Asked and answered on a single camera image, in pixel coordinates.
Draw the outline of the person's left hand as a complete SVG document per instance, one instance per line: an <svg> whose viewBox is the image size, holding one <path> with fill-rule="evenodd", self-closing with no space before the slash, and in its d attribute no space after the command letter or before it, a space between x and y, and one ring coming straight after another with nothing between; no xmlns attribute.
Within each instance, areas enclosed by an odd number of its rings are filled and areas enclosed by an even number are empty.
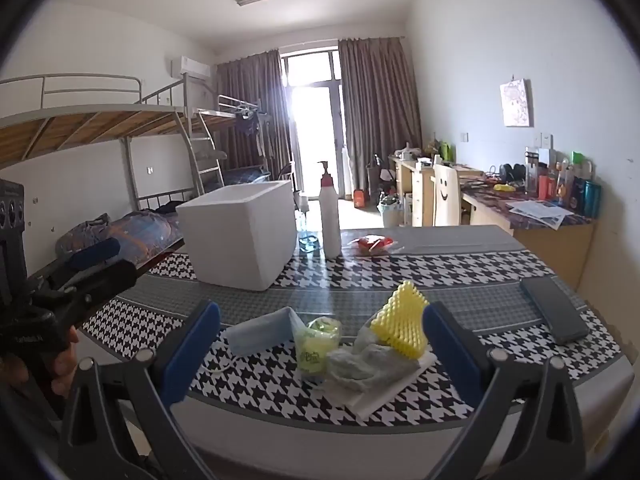
<svg viewBox="0 0 640 480"><path fill-rule="evenodd" d="M50 390L57 396L67 399L72 388L78 365L76 344L79 342L78 331L72 326L67 335L68 346L54 359L47 362L52 374ZM30 378L30 368L17 356L8 356L1 363L1 381L11 387L22 388Z"/></svg>

